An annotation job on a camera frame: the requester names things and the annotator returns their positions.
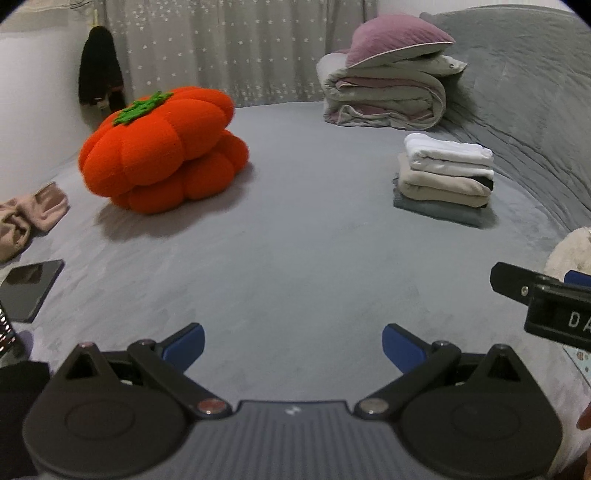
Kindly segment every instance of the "folded comforter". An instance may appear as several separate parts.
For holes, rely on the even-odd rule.
[[[393,66],[348,69],[346,59],[329,53],[316,66],[328,123],[425,130],[443,116],[445,90],[435,77]]]

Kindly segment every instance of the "pink cloth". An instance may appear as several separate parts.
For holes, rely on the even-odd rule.
[[[48,232],[68,211],[68,197],[55,184],[0,203],[0,262],[25,248],[33,227]]]
[[[374,67],[445,50],[455,40],[411,15],[380,15],[357,28],[346,67]]]

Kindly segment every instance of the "folded blanket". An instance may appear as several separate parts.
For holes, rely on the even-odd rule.
[[[428,171],[449,177],[486,177],[490,180],[495,179],[495,172],[492,168],[473,163],[418,157],[410,162],[410,167],[413,170]]]
[[[316,66],[328,123],[424,130],[443,116],[445,89],[435,77],[393,66],[348,69],[346,59],[330,53]]]
[[[432,218],[449,220],[475,227],[482,227],[484,221],[484,209],[458,205],[457,203],[435,202],[424,200],[422,202],[405,197],[398,188],[398,182],[394,182],[394,206],[409,212],[419,213]]]
[[[436,200],[438,202],[457,203],[479,209],[488,204],[489,197],[475,197],[472,195],[462,195],[456,192],[447,192],[431,187],[418,187],[400,181],[398,189],[407,198],[413,200]]]
[[[427,171],[412,170],[406,153],[398,155],[400,183],[418,187],[445,190],[465,196],[489,197],[491,190],[477,180],[466,177],[448,177]]]
[[[412,133],[404,139],[408,158],[433,158],[462,163],[492,166],[492,151],[481,145],[437,140],[421,133]]]

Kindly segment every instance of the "beige folded shirt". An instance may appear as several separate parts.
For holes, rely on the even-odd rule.
[[[445,190],[433,189],[431,187],[420,187],[410,185],[403,181],[398,182],[400,192],[413,200],[436,200],[438,202],[458,203],[468,207],[484,207],[490,200],[488,197],[477,197],[474,195],[462,195],[456,192],[447,192]]]
[[[489,197],[491,195],[491,190],[488,187],[474,179],[449,177],[428,171],[412,170],[406,153],[398,155],[398,162],[400,163],[400,183],[417,187],[430,187],[431,189],[458,193],[465,196]]]

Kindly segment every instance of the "plush pumpkin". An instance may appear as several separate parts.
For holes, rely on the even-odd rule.
[[[138,213],[161,213],[179,206],[185,199],[201,200],[224,191],[236,173],[248,162],[248,147],[228,131],[205,155],[185,162],[163,181],[137,186],[111,201]]]
[[[233,113],[230,97],[199,87],[137,100],[107,117],[80,150],[87,188],[119,197],[169,178],[220,141]]]

